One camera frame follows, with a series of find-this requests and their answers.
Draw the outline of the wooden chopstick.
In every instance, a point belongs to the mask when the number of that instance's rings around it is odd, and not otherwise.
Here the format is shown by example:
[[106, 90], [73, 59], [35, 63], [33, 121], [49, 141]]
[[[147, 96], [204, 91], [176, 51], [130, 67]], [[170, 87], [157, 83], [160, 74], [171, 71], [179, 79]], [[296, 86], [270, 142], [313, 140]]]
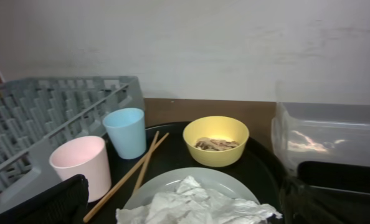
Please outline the wooden chopstick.
[[150, 148], [149, 148], [149, 151], [146, 155], [146, 159], [144, 160], [144, 163], [142, 165], [142, 168], [140, 170], [140, 173], [138, 175], [138, 178], [137, 178], [137, 181], [136, 181], [136, 184], [134, 186], [134, 189], [133, 189], [133, 192], [132, 194], [134, 195], [138, 189], [141, 187], [141, 184], [142, 184], [142, 181], [144, 179], [144, 176], [145, 176], [145, 173], [146, 173], [146, 170], [148, 168], [148, 164], [149, 164], [149, 160], [151, 159], [151, 155], [153, 154], [153, 151], [155, 150], [156, 148], [156, 143], [157, 143], [157, 140], [158, 140], [158, 136], [159, 136], [159, 131], [156, 132], [156, 134], [154, 135], [154, 138], [153, 138], [153, 141], [150, 145]]
[[[156, 143], [156, 148], [169, 136], [166, 133], [159, 141]], [[121, 186], [143, 165], [146, 159], [147, 153], [113, 186], [111, 190], [84, 216], [83, 222], [88, 223], [93, 216], [104, 206], [104, 204], [109, 201], [109, 199], [121, 188]]]

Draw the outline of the pink plastic cup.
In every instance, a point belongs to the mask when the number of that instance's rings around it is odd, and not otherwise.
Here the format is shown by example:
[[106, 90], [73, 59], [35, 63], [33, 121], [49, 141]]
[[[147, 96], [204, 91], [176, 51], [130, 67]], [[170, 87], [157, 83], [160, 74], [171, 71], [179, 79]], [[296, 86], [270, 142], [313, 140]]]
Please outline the pink plastic cup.
[[84, 136], [59, 146], [49, 164], [62, 180], [82, 174], [88, 180], [88, 201], [101, 199], [111, 188], [110, 168], [105, 140]]

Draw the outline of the food scraps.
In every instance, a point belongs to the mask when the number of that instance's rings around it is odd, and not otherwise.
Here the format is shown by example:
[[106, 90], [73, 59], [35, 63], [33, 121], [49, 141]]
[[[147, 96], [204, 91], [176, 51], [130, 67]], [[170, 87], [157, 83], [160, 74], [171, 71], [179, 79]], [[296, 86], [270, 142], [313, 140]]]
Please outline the food scraps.
[[224, 139], [200, 138], [194, 147], [204, 151], [226, 151], [239, 145], [236, 141], [226, 141]]

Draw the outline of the blue plastic cup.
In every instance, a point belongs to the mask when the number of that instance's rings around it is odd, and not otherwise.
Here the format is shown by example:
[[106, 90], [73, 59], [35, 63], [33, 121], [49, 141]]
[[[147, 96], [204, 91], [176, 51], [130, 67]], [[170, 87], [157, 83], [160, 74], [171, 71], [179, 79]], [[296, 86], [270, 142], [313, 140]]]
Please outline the blue plastic cup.
[[122, 159], [135, 159], [145, 153], [146, 131], [143, 110], [139, 108], [116, 110], [103, 119], [103, 125]]

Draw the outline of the grey plate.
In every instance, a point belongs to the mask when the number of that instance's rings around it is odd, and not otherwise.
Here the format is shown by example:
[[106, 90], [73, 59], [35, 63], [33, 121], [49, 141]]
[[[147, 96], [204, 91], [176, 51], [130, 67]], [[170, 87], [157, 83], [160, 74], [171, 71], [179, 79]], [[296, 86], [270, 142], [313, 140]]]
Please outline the grey plate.
[[260, 203], [243, 183], [228, 174], [214, 169], [187, 167], [165, 172], [147, 181], [130, 197], [123, 208], [131, 210], [148, 205], [156, 193], [176, 190], [180, 181], [189, 175], [205, 189], [214, 189], [230, 198], [242, 198]]

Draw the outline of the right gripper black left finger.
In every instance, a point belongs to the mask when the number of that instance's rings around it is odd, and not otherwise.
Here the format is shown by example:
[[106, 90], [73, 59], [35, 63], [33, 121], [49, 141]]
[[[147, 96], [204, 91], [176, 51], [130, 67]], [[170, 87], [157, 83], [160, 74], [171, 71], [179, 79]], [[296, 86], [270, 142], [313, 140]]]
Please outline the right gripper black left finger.
[[77, 174], [0, 214], [0, 224], [82, 224], [88, 180]]

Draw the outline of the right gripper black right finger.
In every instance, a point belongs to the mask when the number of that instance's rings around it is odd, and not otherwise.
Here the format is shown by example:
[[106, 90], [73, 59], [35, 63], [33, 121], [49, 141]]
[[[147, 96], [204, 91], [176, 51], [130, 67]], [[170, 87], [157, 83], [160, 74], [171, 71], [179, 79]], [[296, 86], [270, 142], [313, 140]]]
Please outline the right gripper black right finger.
[[279, 197], [285, 223], [370, 223], [370, 194], [310, 186], [287, 177]]

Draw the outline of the yellow plastic bowl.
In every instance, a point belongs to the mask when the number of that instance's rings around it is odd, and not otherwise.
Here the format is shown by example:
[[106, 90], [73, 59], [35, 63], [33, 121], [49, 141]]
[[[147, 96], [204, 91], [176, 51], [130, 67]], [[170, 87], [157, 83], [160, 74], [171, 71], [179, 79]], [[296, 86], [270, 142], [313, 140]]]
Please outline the yellow plastic bowl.
[[249, 129], [237, 119], [208, 116], [189, 123], [183, 138], [193, 159], [209, 167], [238, 161], [249, 138]]

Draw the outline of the white paper napkin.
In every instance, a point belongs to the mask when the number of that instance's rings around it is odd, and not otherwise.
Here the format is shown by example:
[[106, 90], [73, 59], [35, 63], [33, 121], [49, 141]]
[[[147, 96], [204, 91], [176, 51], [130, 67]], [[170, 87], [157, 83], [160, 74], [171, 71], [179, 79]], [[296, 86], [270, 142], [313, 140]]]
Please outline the white paper napkin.
[[120, 224], [254, 224], [270, 217], [281, 219], [282, 214], [269, 204], [229, 198], [205, 189], [192, 176], [180, 181], [174, 192], [158, 192], [146, 206], [116, 211]]

